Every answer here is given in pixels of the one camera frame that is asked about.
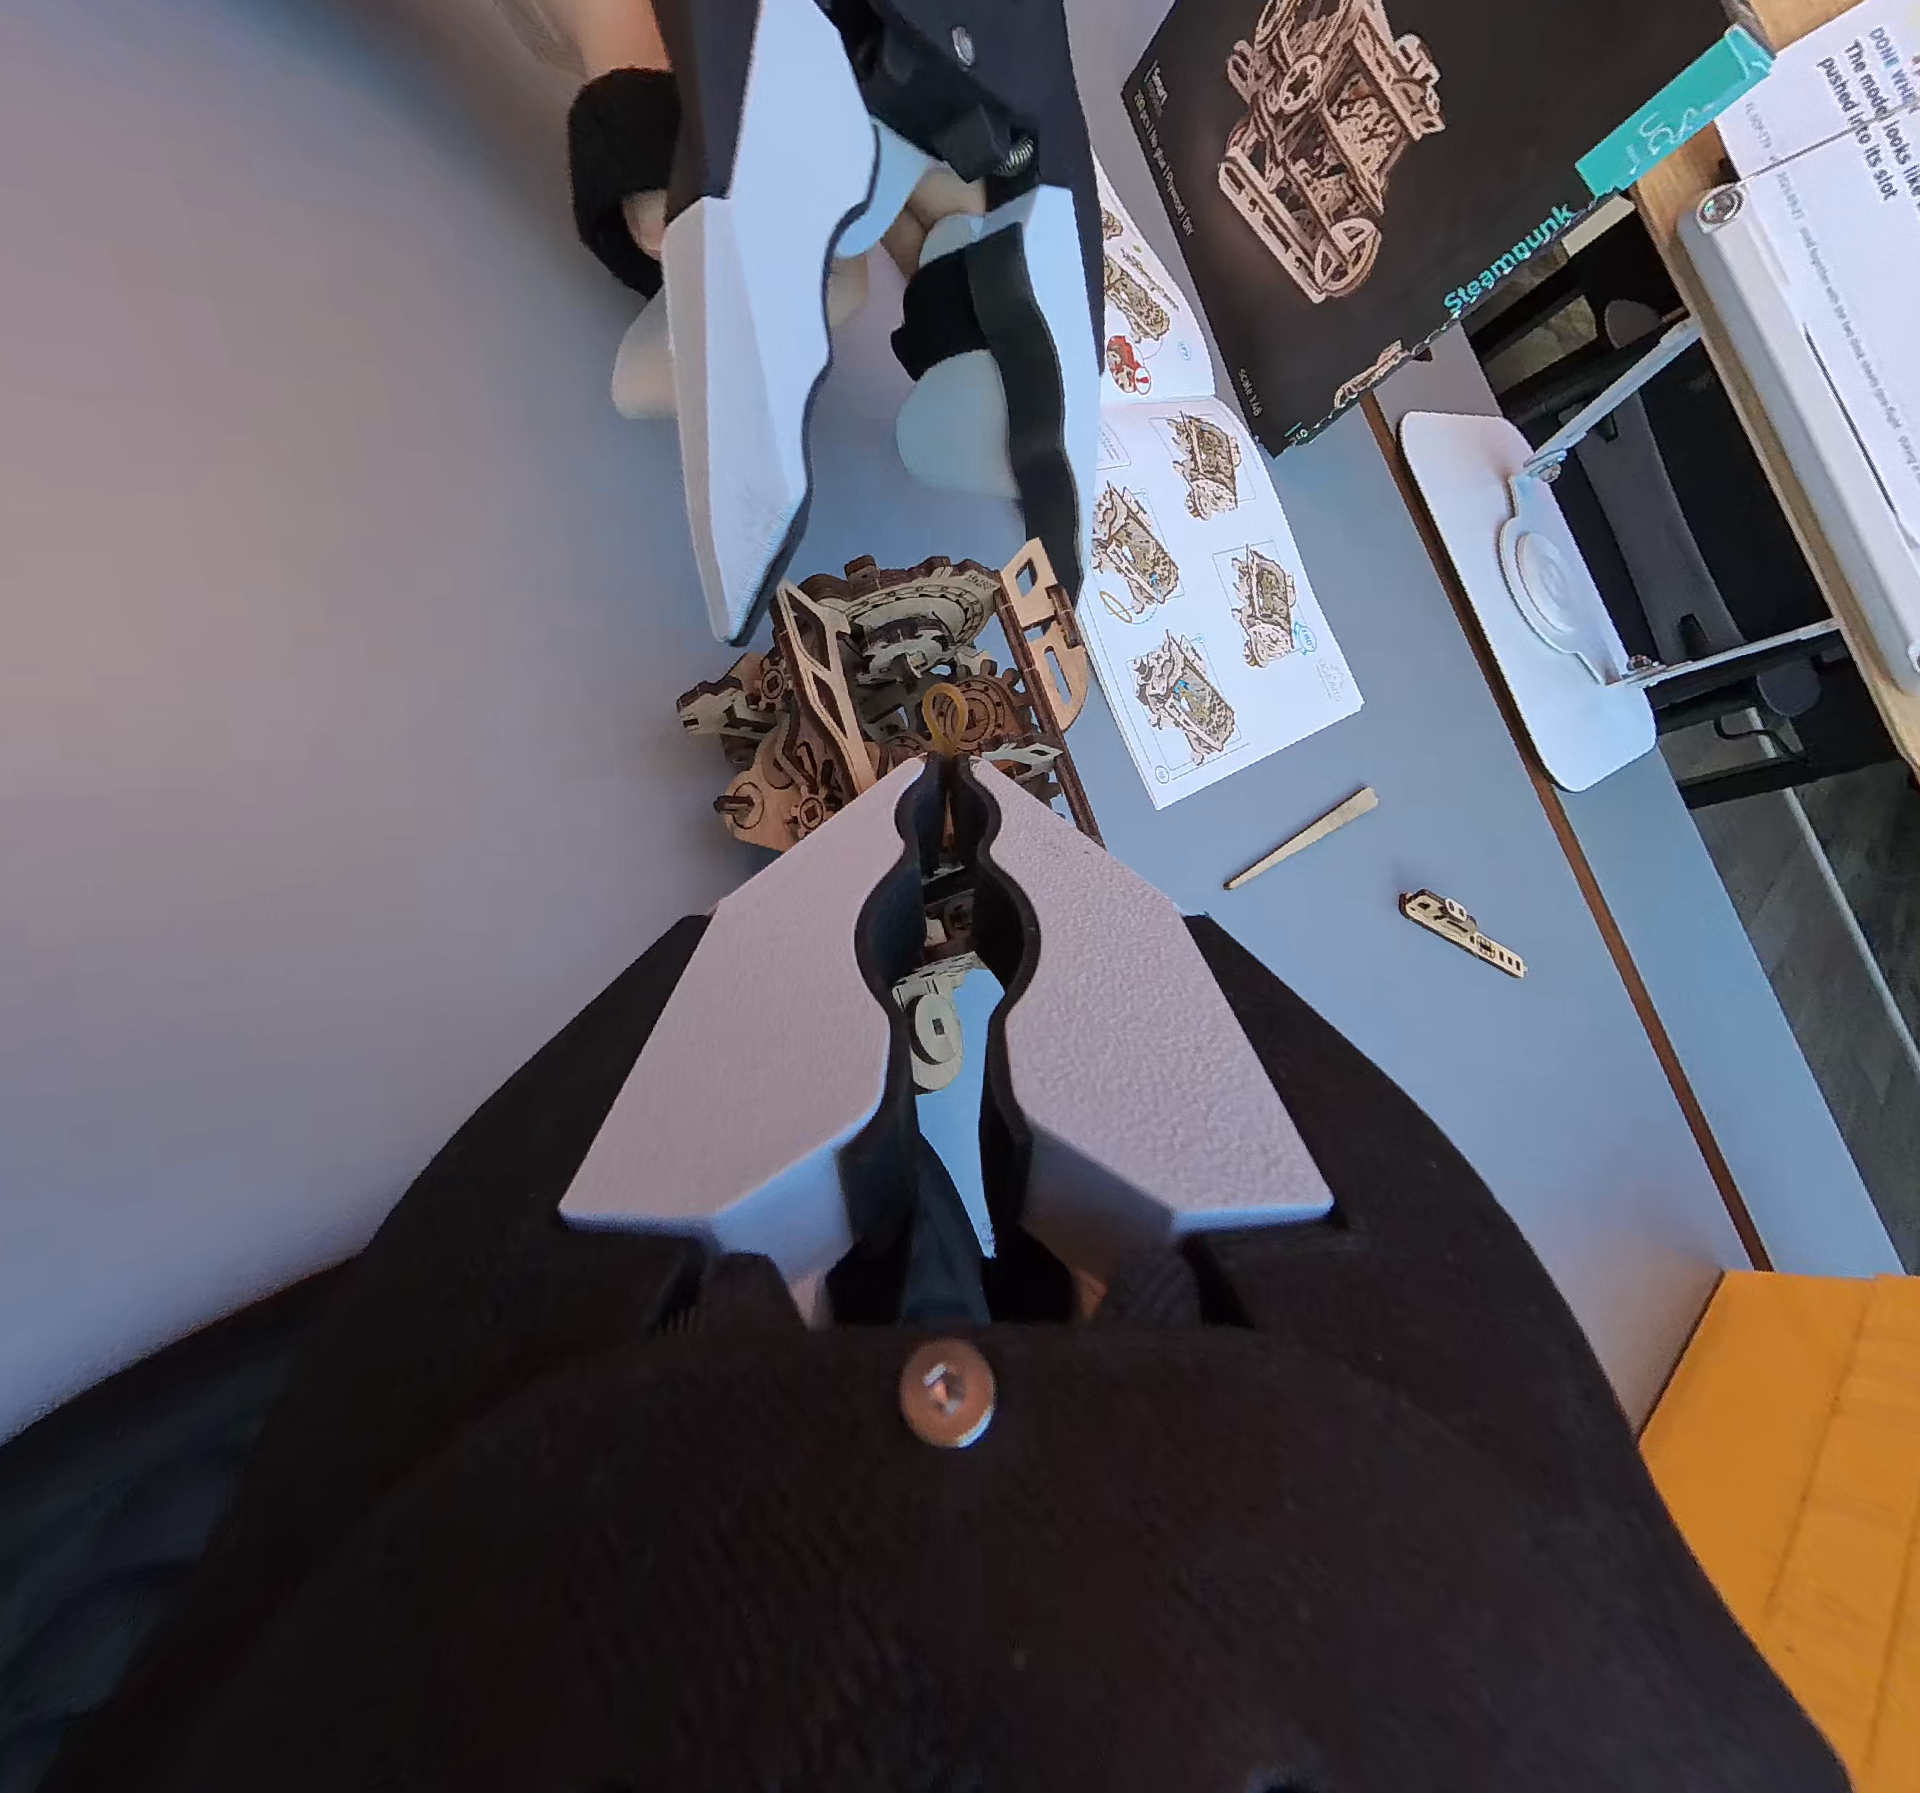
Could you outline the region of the yellow plastic bin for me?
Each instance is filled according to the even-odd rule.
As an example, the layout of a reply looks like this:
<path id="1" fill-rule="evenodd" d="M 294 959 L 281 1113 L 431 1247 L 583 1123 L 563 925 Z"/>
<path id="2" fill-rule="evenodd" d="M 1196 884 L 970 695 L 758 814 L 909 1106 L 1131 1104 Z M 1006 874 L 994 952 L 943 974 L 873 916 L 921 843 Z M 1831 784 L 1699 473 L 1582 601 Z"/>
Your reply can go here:
<path id="1" fill-rule="evenodd" d="M 1642 1431 L 1856 1789 L 1916 1786 L 1916 1279 L 1725 1274 Z"/>

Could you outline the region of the wooden mechanical model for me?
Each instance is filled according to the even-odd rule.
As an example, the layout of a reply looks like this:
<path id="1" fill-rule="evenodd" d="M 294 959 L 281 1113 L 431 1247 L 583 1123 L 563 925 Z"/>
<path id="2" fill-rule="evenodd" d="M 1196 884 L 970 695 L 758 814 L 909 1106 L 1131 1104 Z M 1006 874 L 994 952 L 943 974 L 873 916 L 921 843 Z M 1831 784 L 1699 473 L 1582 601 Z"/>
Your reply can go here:
<path id="1" fill-rule="evenodd" d="M 1040 541 L 989 569 L 925 557 L 908 569 L 852 560 L 839 575 L 780 580 L 773 645 L 679 702 L 682 727 L 720 739 L 735 765 L 714 811 L 777 859 L 898 768 L 930 758 L 921 695 L 970 693 L 970 748 L 1044 814 L 1103 844 L 1068 754 L 1090 652 Z"/>

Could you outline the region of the small wooden model part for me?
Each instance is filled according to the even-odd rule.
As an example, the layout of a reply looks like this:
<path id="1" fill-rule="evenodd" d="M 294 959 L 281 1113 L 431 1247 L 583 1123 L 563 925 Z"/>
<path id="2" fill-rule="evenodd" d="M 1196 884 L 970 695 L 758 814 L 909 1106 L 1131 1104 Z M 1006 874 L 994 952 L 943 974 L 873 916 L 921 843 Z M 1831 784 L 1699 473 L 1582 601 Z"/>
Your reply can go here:
<path id="1" fill-rule="evenodd" d="M 1520 959 L 1520 953 L 1486 937 L 1476 918 L 1451 894 L 1439 894 L 1430 889 L 1400 893 L 1397 906 L 1404 918 L 1416 922 L 1422 930 L 1451 946 L 1458 946 L 1463 952 L 1473 953 L 1482 965 L 1494 965 L 1498 972 L 1516 979 L 1526 977 L 1526 963 Z"/>

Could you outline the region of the black model kit box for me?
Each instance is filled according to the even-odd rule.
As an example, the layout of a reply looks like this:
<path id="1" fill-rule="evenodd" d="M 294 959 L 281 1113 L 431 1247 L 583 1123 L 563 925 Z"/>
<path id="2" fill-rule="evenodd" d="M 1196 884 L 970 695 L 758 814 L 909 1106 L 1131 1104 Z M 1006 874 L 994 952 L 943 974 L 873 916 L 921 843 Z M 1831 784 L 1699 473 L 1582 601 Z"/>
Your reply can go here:
<path id="1" fill-rule="evenodd" d="M 1174 0 L 1125 111 L 1276 456 L 1770 65 L 1748 0 Z"/>

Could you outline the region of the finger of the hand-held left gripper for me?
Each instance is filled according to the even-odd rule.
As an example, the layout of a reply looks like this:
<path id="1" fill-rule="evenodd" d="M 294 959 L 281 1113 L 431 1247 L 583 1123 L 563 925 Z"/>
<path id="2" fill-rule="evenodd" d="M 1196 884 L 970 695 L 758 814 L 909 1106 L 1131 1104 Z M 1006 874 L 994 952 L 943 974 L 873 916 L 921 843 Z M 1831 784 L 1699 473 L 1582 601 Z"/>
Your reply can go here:
<path id="1" fill-rule="evenodd" d="M 962 253 L 986 340 L 986 429 L 1031 541 L 1080 599 L 1100 431 L 1097 297 L 1087 285 L 1077 208 L 1043 184 L 986 214 Z"/>
<path id="2" fill-rule="evenodd" d="M 868 253 L 925 172 L 925 152 L 873 120 L 817 0 L 755 0 L 743 80 L 726 187 L 663 233 L 691 538 L 710 632 L 732 645 L 805 535 L 839 240 Z"/>

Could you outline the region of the thin wooden stick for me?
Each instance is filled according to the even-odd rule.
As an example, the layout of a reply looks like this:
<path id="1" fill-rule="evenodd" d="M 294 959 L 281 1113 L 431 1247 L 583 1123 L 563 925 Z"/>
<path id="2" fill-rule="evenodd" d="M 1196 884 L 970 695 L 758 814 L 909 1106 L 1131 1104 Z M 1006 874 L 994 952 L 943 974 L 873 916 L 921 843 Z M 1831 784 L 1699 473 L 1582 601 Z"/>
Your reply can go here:
<path id="1" fill-rule="evenodd" d="M 1225 880 L 1225 893 L 1238 893 L 1238 889 L 1250 887 L 1265 871 L 1276 869 L 1282 859 L 1291 859 L 1291 856 L 1310 852 L 1312 844 L 1331 840 L 1332 833 L 1345 830 L 1357 820 L 1367 817 L 1370 811 L 1378 811 L 1378 803 L 1379 803 L 1378 789 L 1375 786 L 1359 786 L 1350 798 L 1341 798 L 1336 808 L 1316 817 L 1310 825 L 1304 825 L 1301 830 L 1285 837 L 1279 844 L 1259 855 L 1245 869 L 1232 871 Z"/>

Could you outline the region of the printed paper sheet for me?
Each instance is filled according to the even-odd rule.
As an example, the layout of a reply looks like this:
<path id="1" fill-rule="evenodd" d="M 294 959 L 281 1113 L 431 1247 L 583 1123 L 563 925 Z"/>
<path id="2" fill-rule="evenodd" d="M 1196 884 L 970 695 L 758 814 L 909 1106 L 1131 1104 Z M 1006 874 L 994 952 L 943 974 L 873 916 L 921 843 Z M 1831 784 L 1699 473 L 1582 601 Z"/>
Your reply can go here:
<path id="1" fill-rule="evenodd" d="M 1916 545 L 1916 0 L 1863 0 L 1792 40 L 1717 131 Z"/>

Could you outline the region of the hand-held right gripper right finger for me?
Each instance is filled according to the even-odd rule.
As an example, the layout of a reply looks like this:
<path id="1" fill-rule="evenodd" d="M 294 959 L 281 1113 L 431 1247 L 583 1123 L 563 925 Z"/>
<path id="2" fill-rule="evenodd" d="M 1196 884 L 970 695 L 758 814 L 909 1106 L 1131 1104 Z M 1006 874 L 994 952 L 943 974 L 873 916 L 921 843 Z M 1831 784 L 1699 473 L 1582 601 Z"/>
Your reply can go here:
<path id="1" fill-rule="evenodd" d="M 1185 916 L 989 762 L 953 761 L 986 1023 L 994 1266 L 1113 1279 L 1188 1236 L 1316 1225 L 1332 1189 Z"/>

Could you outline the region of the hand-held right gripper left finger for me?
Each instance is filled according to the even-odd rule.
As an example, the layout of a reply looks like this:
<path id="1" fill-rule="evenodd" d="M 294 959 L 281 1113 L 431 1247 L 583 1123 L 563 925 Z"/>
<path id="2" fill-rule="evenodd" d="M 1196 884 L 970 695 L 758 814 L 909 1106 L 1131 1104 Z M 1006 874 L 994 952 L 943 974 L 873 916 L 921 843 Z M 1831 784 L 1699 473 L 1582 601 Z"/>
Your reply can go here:
<path id="1" fill-rule="evenodd" d="M 569 1229 L 683 1236 L 898 1327 L 936 1222 L 892 984 L 925 937 L 939 762 L 914 758 L 726 894 L 563 1192 Z"/>

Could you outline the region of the illustrated instruction booklet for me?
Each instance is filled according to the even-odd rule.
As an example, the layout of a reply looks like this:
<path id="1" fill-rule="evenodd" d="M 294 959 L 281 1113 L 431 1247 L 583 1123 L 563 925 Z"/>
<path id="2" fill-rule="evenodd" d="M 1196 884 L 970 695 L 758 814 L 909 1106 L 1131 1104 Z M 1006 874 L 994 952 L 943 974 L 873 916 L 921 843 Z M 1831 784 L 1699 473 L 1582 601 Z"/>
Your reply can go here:
<path id="1" fill-rule="evenodd" d="M 1199 312 L 1094 167 L 1100 445 L 1077 616 L 1153 808 L 1363 709 Z"/>

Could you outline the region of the white document stand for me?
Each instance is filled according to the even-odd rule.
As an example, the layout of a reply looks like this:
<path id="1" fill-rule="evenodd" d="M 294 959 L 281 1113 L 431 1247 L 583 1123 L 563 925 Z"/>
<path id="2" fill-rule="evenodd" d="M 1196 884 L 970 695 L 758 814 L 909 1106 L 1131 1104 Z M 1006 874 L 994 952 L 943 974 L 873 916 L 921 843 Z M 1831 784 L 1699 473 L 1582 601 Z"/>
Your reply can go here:
<path id="1" fill-rule="evenodd" d="M 1767 39 L 1781 48 L 1863 0 L 1750 4 Z M 1844 579 L 1812 486 L 1794 473 L 1784 435 L 1740 371 L 1728 327 L 1679 244 L 1679 222 L 1714 190 L 1717 165 L 1721 143 L 1695 136 L 1629 194 L 1686 303 L 1655 353 L 1671 360 L 1695 344 L 1709 349 L 1740 440 L 1762 464 L 1837 626 L 1834 638 L 1846 643 L 1893 751 L 1916 771 L 1916 698 L 1893 682 L 1869 643 L 1861 597 Z M 1602 620 L 1599 592 L 1549 495 L 1548 462 L 1533 462 L 1524 437 L 1498 413 L 1467 338 L 1451 328 L 1430 360 L 1410 360 L 1389 376 L 1366 413 L 1494 689 L 1513 702 L 1533 765 L 1564 792 L 1585 792 L 1651 751 L 1648 682 L 1629 668 Z"/>

